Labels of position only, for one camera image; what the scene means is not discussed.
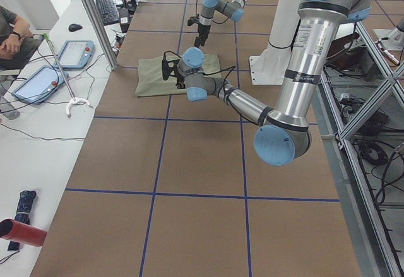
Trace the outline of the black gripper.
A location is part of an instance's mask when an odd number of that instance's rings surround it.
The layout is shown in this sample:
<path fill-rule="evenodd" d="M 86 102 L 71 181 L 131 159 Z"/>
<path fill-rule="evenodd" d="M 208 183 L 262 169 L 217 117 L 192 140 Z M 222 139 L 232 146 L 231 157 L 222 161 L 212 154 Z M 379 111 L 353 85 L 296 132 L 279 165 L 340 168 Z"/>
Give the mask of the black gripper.
<path fill-rule="evenodd" d="M 175 85 L 177 89 L 185 89 L 185 79 L 180 73 L 179 62 L 179 59 L 168 61 L 167 55 L 164 54 L 162 59 L 162 78 L 164 81 L 167 81 L 170 77 L 176 78 Z"/>
<path fill-rule="evenodd" d="M 191 16 L 187 21 L 187 25 L 191 26 L 193 24 L 198 25 L 198 36 L 195 38 L 194 46 L 203 47 L 210 32 L 211 19 L 200 15 Z"/>

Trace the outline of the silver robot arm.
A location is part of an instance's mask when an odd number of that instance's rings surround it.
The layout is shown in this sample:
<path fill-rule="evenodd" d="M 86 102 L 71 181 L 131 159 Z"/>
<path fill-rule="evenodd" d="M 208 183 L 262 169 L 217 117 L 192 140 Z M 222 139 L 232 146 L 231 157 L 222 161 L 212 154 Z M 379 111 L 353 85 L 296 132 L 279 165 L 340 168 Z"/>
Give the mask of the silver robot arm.
<path fill-rule="evenodd" d="M 175 77 L 191 102 L 213 95 L 258 126 L 254 136 L 257 155 L 269 165 L 281 166 L 302 156 L 311 145 L 306 119 L 312 96 L 319 83 L 330 45 L 340 25 L 365 19 L 370 0 L 299 0 L 300 23 L 285 69 L 275 107 L 269 107 L 223 78 L 211 78 L 203 70 L 201 51 L 210 32 L 213 15 L 219 12 L 240 20 L 247 0 L 203 0 L 196 18 L 198 36 L 192 47 L 175 60 L 162 60 L 162 76 Z"/>
<path fill-rule="evenodd" d="M 202 0 L 200 13 L 191 16 L 187 25 L 198 25 L 198 36 L 195 38 L 194 46 L 200 48 L 205 45 L 208 38 L 211 24 L 224 24 L 228 19 L 238 22 L 243 13 L 247 0 Z"/>

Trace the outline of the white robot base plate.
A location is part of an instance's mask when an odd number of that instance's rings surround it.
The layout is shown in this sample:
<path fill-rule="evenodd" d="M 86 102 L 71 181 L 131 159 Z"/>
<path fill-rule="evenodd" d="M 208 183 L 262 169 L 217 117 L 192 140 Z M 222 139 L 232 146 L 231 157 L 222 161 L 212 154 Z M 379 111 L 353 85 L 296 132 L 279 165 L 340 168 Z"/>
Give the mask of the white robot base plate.
<path fill-rule="evenodd" d="M 281 85 L 284 69 L 279 59 L 270 56 L 250 56 L 249 66 L 253 85 Z"/>

